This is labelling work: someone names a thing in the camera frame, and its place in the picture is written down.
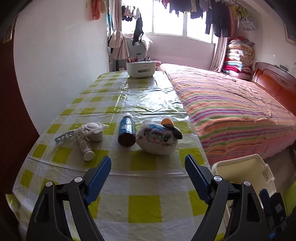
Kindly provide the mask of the silver pill blister pack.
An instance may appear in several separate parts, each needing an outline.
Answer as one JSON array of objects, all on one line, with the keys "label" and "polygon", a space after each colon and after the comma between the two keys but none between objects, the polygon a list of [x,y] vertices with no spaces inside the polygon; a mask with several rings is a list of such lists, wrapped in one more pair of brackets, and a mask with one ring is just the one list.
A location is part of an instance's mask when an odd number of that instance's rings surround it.
[{"label": "silver pill blister pack", "polygon": [[75,130],[70,130],[68,132],[63,133],[62,135],[55,138],[56,144],[65,142],[66,140],[72,138],[74,136]]}]

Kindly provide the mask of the brown medicine bottle blue label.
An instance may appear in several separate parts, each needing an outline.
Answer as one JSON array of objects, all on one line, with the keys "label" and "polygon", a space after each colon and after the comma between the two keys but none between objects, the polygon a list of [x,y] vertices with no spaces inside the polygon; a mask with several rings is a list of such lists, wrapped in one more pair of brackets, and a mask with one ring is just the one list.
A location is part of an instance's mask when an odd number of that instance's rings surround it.
[{"label": "brown medicine bottle blue label", "polygon": [[120,123],[118,132],[118,142],[123,147],[131,147],[135,144],[134,120],[131,113],[126,113]]}]

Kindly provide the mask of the white plastic trash bin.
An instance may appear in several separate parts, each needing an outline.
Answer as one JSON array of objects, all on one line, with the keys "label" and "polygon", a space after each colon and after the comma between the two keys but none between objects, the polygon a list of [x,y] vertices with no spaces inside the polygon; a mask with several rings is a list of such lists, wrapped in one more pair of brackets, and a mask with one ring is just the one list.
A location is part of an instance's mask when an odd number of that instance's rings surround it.
[{"label": "white plastic trash bin", "polygon": [[266,189],[270,196],[276,193],[274,175],[267,163],[258,154],[220,161],[213,164],[212,174],[219,175],[228,182],[241,184],[249,181],[256,195]]}]

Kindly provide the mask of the white cylindrical tube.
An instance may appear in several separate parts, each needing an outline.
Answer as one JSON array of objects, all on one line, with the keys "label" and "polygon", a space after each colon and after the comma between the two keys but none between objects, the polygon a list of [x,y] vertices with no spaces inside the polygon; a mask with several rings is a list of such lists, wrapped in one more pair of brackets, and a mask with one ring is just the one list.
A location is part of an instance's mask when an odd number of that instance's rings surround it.
[{"label": "white cylindrical tube", "polygon": [[84,133],[82,132],[81,128],[75,130],[74,137],[82,153],[83,160],[87,162],[91,161],[94,158],[95,154],[92,148],[90,147],[88,141],[86,140],[86,137],[84,136]]}]

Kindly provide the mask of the dark red wooden door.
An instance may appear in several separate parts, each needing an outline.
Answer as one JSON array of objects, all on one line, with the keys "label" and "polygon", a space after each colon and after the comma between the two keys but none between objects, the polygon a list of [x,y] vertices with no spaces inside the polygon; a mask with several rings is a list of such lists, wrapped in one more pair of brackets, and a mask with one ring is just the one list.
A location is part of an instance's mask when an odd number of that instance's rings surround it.
[{"label": "dark red wooden door", "polygon": [[27,112],[16,77],[14,20],[10,40],[1,41],[1,194],[10,194],[18,172],[39,134]]}]

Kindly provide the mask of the striped colourful bed cover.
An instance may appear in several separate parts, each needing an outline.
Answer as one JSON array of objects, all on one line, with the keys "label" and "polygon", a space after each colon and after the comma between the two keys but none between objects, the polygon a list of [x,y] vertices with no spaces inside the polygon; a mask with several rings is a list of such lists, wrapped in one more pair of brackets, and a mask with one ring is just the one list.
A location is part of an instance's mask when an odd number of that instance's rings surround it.
[{"label": "striped colourful bed cover", "polygon": [[160,68],[210,164],[251,154],[266,159],[295,142],[295,116],[257,84],[183,65]]}]

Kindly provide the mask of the white cup with tissue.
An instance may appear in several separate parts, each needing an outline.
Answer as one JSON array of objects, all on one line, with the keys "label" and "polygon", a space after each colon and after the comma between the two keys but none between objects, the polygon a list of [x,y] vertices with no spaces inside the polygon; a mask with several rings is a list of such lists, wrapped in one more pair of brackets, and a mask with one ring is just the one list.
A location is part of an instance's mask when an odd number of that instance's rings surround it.
[{"label": "white cup with tissue", "polygon": [[82,126],[82,132],[84,137],[88,138],[93,142],[100,142],[103,140],[104,131],[109,125],[103,123],[87,123]]}]

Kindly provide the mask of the red wooden headboard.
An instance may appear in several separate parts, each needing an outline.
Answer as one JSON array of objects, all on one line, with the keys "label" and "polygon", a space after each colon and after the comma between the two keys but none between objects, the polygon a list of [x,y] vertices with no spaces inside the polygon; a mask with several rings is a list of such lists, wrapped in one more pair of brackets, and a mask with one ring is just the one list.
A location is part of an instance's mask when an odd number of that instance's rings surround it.
[{"label": "red wooden headboard", "polygon": [[295,115],[296,88],[295,78],[274,65],[257,62],[254,67],[252,82],[260,86]]}]

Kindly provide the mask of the white cat plush toy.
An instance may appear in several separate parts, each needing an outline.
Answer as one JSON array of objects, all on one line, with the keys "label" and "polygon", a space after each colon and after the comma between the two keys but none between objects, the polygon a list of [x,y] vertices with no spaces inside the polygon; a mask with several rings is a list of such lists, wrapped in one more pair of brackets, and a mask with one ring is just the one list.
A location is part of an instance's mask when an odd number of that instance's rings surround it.
[{"label": "white cat plush toy", "polygon": [[166,156],[174,152],[183,135],[169,118],[165,118],[160,124],[145,121],[135,137],[136,143],[143,151]]}]

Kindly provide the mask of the green checkered plastic tablecloth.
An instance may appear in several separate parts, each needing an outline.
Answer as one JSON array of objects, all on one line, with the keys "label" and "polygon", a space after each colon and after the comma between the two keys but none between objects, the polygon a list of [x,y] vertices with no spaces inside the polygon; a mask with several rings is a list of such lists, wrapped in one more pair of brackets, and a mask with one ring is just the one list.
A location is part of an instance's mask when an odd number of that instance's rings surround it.
[{"label": "green checkered plastic tablecloth", "polygon": [[[151,120],[169,118],[183,138],[168,156],[151,155],[138,145],[118,143],[119,123],[131,113],[138,130]],[[91,161],[84,161],[76,140],[57,144],[55,138],[85,123],[103,123],[100,142],[91,142]],[[27,229],[38,195],[47,181],[70,182],[95,167],[104,156],[111,172],[99,197],[89,206],[105,240],[191,240],[207,206],[184,167],[191,154],[203,166],[208,160],[183,105],[166,73],[132,79],[126,72],[101,75],[51,122],[28,153],[7,201]]]}]

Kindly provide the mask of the stack of folded blankets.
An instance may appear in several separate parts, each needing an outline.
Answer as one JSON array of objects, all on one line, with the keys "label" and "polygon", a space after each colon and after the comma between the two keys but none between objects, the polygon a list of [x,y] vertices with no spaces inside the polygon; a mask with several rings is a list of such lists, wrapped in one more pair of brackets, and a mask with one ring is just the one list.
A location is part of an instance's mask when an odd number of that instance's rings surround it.
[{"label": "stack of folded blankets", "polygon": [[254,43],[245,37],[237,37],[227,45],[222,72],[249,81],[253,75],[254,57]]}]

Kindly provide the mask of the white storage box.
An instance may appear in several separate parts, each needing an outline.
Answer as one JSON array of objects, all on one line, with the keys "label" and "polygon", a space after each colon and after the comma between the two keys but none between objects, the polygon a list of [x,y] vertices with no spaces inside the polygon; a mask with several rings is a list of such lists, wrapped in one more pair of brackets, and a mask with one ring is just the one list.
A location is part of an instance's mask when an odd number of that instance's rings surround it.
[{"label": "white storage box", "polygon": [[127,62],[126,69],[131,78],[152,77],[156,71],[156,61]]}]

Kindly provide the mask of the beige curtain left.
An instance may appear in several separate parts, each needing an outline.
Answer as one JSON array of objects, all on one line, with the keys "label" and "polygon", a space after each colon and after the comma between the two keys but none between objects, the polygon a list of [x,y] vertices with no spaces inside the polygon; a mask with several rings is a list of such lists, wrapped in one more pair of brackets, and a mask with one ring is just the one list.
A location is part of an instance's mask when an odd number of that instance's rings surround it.
[{"label": "beige curtain left", "polygon": [[127,42],[124,34],[122,33],[122,4],[121,1],[110,1],[111,16],[113,22],[113,33],[110,37],[108,46],[113,49],[111,59],[124,60],[130,54],[127,47]]}]

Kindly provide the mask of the dark hanging clothes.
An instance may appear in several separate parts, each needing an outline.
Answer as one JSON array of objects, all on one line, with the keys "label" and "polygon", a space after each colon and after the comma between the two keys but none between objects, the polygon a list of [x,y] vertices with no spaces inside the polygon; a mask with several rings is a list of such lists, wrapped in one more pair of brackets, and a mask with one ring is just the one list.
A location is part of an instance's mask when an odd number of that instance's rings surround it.
[{"label": "dark hanging clothes", "polygon": [[189,37],[206,43],[231,36],[230,6],[223,1],[123,1],[122,32]]}]

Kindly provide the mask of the orange cloth hanging on wall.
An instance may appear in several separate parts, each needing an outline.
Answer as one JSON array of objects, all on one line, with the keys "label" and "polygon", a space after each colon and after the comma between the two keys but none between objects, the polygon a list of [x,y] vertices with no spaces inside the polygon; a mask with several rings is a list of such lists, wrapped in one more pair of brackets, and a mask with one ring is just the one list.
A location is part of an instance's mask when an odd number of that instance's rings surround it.
[{"label": "orange cloth hanging on wall", "polygon": [[107,12],[105,0],[92,0],[91,2],[93,20],[99,20],[101,14]]}]

